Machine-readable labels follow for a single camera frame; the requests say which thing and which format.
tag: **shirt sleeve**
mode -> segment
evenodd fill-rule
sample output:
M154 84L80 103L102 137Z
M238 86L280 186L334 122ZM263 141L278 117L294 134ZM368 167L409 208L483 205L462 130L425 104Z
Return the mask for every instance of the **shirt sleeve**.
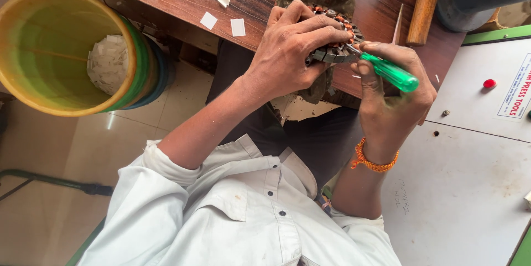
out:
M149 140L144 154L118 171L105 226L79 265L156 264L175 239L189 196L185 187L200 169L172 163L158 142Z
M331 217L360 247L373 265L400 266L389 236L383 230L383 217L367 219L348 216L331 209Z

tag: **man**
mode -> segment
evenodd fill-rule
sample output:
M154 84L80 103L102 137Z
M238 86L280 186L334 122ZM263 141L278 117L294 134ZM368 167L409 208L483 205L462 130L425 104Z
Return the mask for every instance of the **man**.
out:
M383 231L385 172L368 166L390 165L435 99L415 52L359 45L420 84L385 98L373 66L353 64L362 76L361 155L368 162L341 172L329 215L313 200L359 158L357 111L337 108L279 129L265 105L308 88L328 67L306 67L310 51L351 37L294 1L273 8L254 57L222 42L208 105L162 141L148 141L119 171L105 227L80 265L400 265Z

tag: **sticker label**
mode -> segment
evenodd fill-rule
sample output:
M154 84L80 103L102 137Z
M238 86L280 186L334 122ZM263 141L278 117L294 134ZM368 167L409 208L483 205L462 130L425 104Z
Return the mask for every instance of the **sticker label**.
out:
M520 122L525 115L531 99L531 53L526 55L524 62L516 73L511 87L503 99L497 116L503 119Z

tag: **white shirt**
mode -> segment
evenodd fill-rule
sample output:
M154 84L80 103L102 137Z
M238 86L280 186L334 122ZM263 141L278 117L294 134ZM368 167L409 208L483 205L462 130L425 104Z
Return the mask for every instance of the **white shirt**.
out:
M382 217L328 216L289 148L264 157L244 135L188 170L158 142L118 171L105 227L79 265L400 265Z

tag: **shirt pocket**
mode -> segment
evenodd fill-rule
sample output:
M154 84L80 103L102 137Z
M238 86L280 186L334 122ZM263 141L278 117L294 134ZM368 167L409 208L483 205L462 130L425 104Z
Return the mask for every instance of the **shirt pocket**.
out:
M194 209L194 213L201 208L214 206L227 217L236 221L246 221L247 216L247 186L245 183L232 178L224 178L216 182L201 203Z

